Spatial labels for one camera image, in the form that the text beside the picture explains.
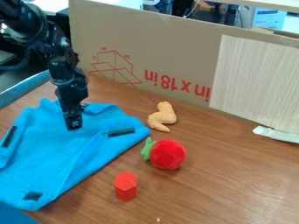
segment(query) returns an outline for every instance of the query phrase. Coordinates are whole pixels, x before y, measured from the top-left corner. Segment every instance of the box diagram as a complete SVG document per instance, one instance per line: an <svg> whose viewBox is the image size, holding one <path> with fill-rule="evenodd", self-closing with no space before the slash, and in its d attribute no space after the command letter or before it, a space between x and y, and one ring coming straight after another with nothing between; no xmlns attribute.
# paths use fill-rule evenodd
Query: box diagram
<svg viewBox="0 0 299 224"><path fill-rule="evenodd" d="M102 75L109 80L135 86L142 82L134 75L133 65L117 51L98 52L91 74Z"/></svg>

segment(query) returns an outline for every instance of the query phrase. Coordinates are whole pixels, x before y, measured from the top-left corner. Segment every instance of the cable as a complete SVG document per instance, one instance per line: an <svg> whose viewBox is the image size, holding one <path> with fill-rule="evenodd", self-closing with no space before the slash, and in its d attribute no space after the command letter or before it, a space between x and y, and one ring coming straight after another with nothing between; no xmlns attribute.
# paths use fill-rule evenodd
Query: cable
<svg viewBox="0 0 299 224"><path fill-rule="evenodd" d="M241 26L241 28L244 28L243 17L242 17L242 15L241 15L241 13L240 13L240 7L238 8L237 11L238 11L239 20L240 20L240 26Z"/></svg>
<svg viewBox="0 0 299 224"><path fill-rule="evenodd" d="M196 3L194 3L193 8L191 9L191 11L188 13L187 16L183 16L183 18L188 18L196 9L196 7L198 6L200 0L197 0Z"/></svg>

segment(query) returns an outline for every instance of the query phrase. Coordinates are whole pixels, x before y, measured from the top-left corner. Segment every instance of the table surface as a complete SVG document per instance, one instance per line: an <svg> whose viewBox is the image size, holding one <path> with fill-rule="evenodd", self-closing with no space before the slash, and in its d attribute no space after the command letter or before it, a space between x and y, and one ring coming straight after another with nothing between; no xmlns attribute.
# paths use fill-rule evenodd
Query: table surface
<svg viewBox="0 0 299 224"><path fill-rule="evenodd" d="M144 123L163 97L89 77L89 102L112 102ZM0 111L0 136L26 106L54 99L46 83ZM299 221L297 144L256 136L256 123L168 100L178 122L171 133L156 130L156 140L174 139L187 150L184 165L163 171L142 161L143 142L66 192L40 211L27 213L42 223L283 223ZM114 177L138 177L138 196L115 197Z"/></svg>

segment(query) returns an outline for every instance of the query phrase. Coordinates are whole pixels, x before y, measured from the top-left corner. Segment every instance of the wood grain panel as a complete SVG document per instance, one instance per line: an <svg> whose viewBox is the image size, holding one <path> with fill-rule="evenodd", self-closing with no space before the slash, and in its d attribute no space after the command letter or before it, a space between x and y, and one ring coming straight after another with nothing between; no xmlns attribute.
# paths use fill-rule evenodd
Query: wood grain panel
<svg viewBox="0 0 299 224"><path fill-rule="evenodd" d="M54 98L47 83L0 112L0 135L24 106ZM90 102L118 104L144 123L163 97L90 77ZM187 150L184 165L163 171L142 161L140 143L38 212L41 223L295 224L299 214L299 151L295 144L252 133L255 123L169 100L178 122L171 133L153 130L152 138L174 139ZM138 177L138 196L114 196L114 176Z"/></svg>
<svg viewBox="0 0 299 224"><path fill-rule="evenodd" d="M210 107L299 134L299 50L223 36Z"/></svg>

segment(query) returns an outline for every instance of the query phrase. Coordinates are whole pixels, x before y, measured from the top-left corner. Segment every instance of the cardboard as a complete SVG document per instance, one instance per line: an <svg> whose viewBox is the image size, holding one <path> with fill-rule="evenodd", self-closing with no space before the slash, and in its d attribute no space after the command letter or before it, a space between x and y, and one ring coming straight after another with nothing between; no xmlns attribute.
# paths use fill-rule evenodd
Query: cardboard
<svg viewBox="0 0 299 224"><path fill-rule="evenodd" d="M294 38L87 0L70 1L70 22L86 74L204 107L222 35L299 48Z"/></svg>

